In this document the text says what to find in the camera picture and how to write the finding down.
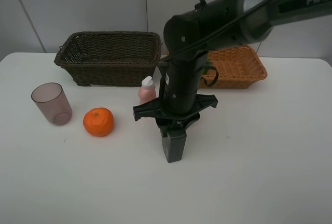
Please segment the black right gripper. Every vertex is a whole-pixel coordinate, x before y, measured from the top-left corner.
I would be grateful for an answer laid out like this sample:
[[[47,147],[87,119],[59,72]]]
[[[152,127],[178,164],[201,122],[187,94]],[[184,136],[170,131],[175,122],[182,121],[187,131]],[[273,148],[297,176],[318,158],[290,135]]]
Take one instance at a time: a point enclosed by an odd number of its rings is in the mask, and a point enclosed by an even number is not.
[[[200,120],[199,112],[208,107],[217,107],[218,100],[214,95],[164,94],[142,105],[133,107],[134,120],[154,118],[160,130],[161,137],[167,136],[171,124],[176,124],[177,133],[185,131]]]

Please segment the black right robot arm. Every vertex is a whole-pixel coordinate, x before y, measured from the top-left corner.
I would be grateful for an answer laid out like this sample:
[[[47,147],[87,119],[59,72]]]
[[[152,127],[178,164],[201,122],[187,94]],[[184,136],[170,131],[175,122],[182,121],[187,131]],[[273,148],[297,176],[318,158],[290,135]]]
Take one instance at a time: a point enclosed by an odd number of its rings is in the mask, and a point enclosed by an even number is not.
[[[159,96],[133,107],[134,119],[154,118],[163,136],[187,128],[200,111],[218,103],[213,95],[197,93],[208,52],[258,43],[275,26],[329,14],[331,0],[199,0],[194,10],[165,24],[169,55],[158,64]]]

